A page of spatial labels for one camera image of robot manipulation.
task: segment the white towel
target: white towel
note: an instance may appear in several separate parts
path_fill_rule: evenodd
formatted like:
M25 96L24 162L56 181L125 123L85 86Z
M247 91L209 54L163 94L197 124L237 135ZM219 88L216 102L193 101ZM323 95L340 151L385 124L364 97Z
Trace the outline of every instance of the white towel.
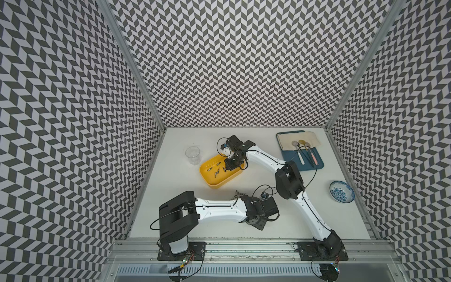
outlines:
M291 145L291 142L299 142L299 140L304 140L305 142L310 143L310 147L312 148L320 145L315 133L313 133L312 131L277 134L277 140L279 141L279 145L282 148L282 151L296 151L297 147Z

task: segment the yellow tray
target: yellow tray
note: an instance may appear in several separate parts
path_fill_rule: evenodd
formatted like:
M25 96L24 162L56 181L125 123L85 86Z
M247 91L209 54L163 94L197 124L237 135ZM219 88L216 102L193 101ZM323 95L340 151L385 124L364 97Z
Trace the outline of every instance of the yellow tray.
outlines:
M219 187L223 186L225 183L229 182L231 179L236 177L238 174L243 172L239 167L235 168L232 171L225 171L223 167L226 167L226 164L224 163L224 160L226 157L221 155L216 155L209 159L208 161L204 162L199 167L199 173L202 175L202 178L205 180L205 182L213 189L218 189ZM241 165L241 168L245 168L246 163L243 163Z

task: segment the black mounting plate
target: black mounting plate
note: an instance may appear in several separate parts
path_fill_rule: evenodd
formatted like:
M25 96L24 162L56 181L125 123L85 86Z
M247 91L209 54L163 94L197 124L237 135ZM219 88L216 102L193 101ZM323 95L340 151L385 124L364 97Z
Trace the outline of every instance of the black mounting plate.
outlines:
M312 260L335 260L335 258L331 259L323 259L318 257L318 252L316 250L316 244L315 242L297 242L298 246L298 252L299 256L301 257L302 261L312 261ZM348 253L346 253L345 246L343 243L341 243L341 251L338 253L338 257L340 258L340 261L346 261L349 260Z
M189 251L193 251L196 254L193 260L201 261L205 257L205 246L207 246L205 242L188 242L187 251L180 254L173 254L170 251L169 244L164 244L158 252L158 260L182 261L188 255Z

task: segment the white table surface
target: white table surface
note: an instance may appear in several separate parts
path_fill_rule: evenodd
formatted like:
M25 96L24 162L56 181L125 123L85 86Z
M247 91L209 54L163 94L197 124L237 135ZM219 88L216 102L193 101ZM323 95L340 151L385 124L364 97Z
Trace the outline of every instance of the white table surface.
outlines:
M169 128L161 145L143 200L139 207L129 237L159 237L159 231L149 228L158 218L158 207L183 193L194 191L195 197L210 200L232 199L235 190L251 195L262 184L276 186L274 173L256 163L219 189L210 188L199 173L199 165L191 165L185 150L198 146L201 150L201 164L217 155L216 142L220 137L236 135L241 141L251 140L262 150L282 159L276 133L294 130L308 130L316 134L321 145L317 146L324 168L318 170L307 192L316 210L342 239L370 239L357 206L339 203L329 193L332 181L345 177L329 144L323 128ZM313 177L314 171L301 171L304 183ZM189 237L197 238L312 238L298 209L289 200L274 195L280 217L267 222L264 230L246 223L209 222L197 225Z

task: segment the metal rail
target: metal rail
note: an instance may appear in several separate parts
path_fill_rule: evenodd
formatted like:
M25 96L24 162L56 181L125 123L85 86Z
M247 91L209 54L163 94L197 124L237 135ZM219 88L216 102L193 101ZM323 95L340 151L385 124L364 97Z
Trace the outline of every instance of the metal rail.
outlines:
M157 239L141 238L116 241L106 264L161 263L157 260L159 248ZM311 241L300 239L204 239L190 238L190 241L204 241L207 262L228 263L301 263L295 242ZM401 263L389 240L343 240L349 261L340 263Z

